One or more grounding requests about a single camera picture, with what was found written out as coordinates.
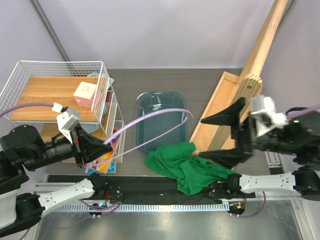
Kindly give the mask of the lilac plastic clothes hanger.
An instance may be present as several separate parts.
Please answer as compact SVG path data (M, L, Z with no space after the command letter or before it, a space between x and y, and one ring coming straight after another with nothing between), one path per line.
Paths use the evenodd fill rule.
M122 162L124 155L126 155L126 154L128 154L130 152L133 152L135 150L139 150L139 147L137 146L137 144L136 144L135 147L133 147L133 148L131 148L129 150L124 150L126 131L129 130L130 128L136 127L136 124L141 122L141 121L143 121L143 120L146 120L146 119L148 119L150 117L157 116L157 115L160 115L160 114L163 114L163 113L166 113L166 112L184 112L184 113L187 113L188 116L184 118L184 120L182 121L183 123L187 123L188 119L192 117L192 114L187 110L187 106L186 106L185 109L171 108L171 109L158 110L158 111L153 112L153 113L143 114L141 117L137 117L137 119L133 120L132 122L130 122L130 123L126 124L126 125L124 123L118 124L116 126L116 128L120 128L120 129L110 136L109 142L111 143L112 139L116 138L117 136L120 136L119 142L118 142L119 145L118 145L117 152L113 148L115 155L109 160L110 161L116 160L115 161L115 166L116 166L117 163L121 163Z

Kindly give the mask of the green tank top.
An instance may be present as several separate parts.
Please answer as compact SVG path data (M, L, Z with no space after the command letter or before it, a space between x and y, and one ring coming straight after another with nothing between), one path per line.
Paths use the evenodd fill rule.
M188 196L214 182L226 181L235 173L208 159L192 156L195 150L192 142L162 145L147 155L144 164L155 173L176 180L177 190Z

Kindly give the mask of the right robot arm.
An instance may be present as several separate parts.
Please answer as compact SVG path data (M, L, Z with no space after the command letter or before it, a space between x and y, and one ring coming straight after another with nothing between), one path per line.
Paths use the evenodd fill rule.
M268 175L230 174L218 187L228 199L257 192L282 192L309 201L320 199L319 106L293 107L277 112L271 97L256 96L245 120L241 97L231 106L205 117L201 123L229 126L235 145L231 149L207 150L198 155L231 169L253 157L256 151L280 158L282 172Z

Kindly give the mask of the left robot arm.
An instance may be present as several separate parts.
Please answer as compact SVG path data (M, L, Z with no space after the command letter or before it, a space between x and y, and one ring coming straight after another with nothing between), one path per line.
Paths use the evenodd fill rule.
M77 166L96 160L113 148L77 125L67 139L61 133L45 142L32 125L20 125L0 139L0 236L27 230L40 220L73 201L102 199L107 185L98 173L64 189L36 194L18 191L29 181L27 171L74 158Z

